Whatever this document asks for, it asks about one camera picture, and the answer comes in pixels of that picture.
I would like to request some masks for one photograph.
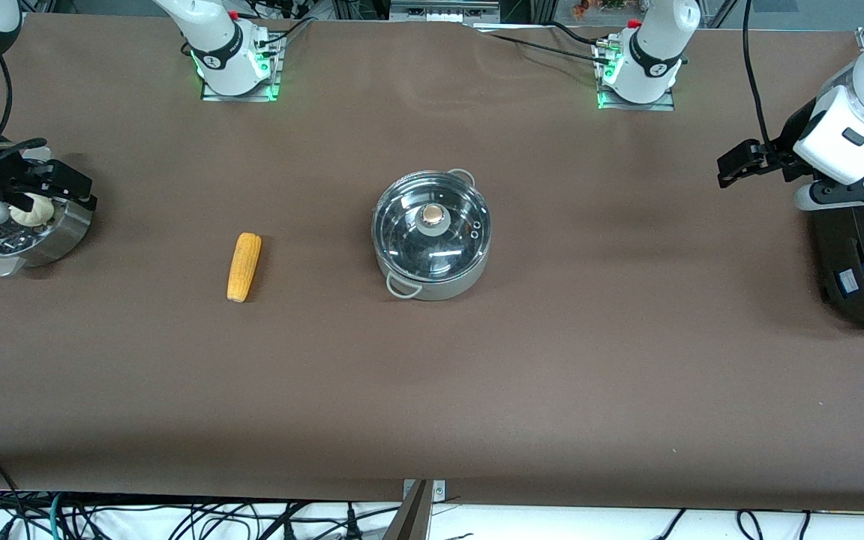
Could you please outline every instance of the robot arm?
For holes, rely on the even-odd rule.
[[[683,51],[700,20],[702,13],[695,0],[655,1],[646,11],[641,27],[624,28],[610,35],[609,41],[619,55],[602,82],[630,103],[657,101],[675,85]]]
[[[199,75],[220,95],[243,95],[272,75],[268,62],[258,61],[269,51],[266,28],[233,19],[225,7],[209,0],[153,1],[178,25]]]
[[[192,48],[199,75],[214,92],[242,95],[270,77],[268,62],[257,61],[266,50],[262,43],[268,40],[266,28],[235,20],[209,0],[154,2],[178,24]],[[20,0],[0,0],[0,55],[17,39],[21,25]],[[0,154],[10,144],[0,134]],[[49,160],[47,149],[37,153],[39,158],[26,160],[13,150],[0,160],[0,225],[10,218],[28,226],[40,225],[38,221],[49,219],[49,200],[55,197],[72,197],[86,208],[94,206],[92,181],[68,165]]]
[[[864,205],[864,53],[793,114],[777,139],[746,140],[720,157],[719,184],[778,169],[786,182],[812,175],[796,192],[803,211]]]

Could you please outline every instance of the corn cob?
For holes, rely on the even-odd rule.
[[[243,232],[235,243],[232,266],[229,268],[229,289],[226,297],[233,302],[244,302],[249,296],[251,280],[255,276],[258,253],[262,248],[262,237]]]

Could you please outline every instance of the white floor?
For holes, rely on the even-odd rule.
[[[391,507],[387,502],[357,503],[361,514],[374,509]],[[260,514],[275,515],[284,505],[257,505]],[[469,540],[653,540],[660,536],[676,510],[630,508],[563,508],[541,506],[436,505],[429,540],[454,540],[471,533]],[[96,514],[94,521],[109,540],[165,540],[188,516],[188,510],[165,508],[144,512],[108,511]],[[360,520],[363,533],[381,529],[392,520],[393,513]],[[755,512],[762,526],[764,540],[796,540],[803,514],[795,512]],[[332,517],[346,519],[346,505],[339,502],[314,503],[296,517]],[[8,514],[0,511],[0,529],[8,522]],[[206,520],[199,522],[195,533],[182,538],[198,539]],[[210,534],[211,540],[248,540],[257,536],[254,519],[243,523],[222,523]],[[270,525],[264,520],[263,529]],[[331,523],[297,523],[295,536],[309,540],[324,533]],[[748,525],[751,534],[755,531]],[[51,536],[34,529],[34,540],[51,540]],[[24,538],[21,526],[15,525],[10,539]],[[282,538],[279,530],[272,540]],[[333,534],[330,539],[340,538]],[[742,540],[735,525],[735,513],[724,510],[689,510],[682,516],[670,540]],[[805,534],[806,540],[864,539],[864,515],[813,513]]]

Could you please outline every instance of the stainless steel pot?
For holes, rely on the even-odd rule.
[[[491,219],[469,171],[406,175],[373,213],[373,245],[385,286],[403,300],[446,300],[485,270]]]
[[[43,226],[0,225],[0,277],[24,266],[43,266],[72,251],[92,224],[92,212],[72,201],[53,199],[55,214]]]

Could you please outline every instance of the glass lid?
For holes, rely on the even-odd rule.
[[[375,206],[378,257],[415,281],[459,278],[486,256],[490,240],[485,199],[459,175],[406,175],[386,189]]]

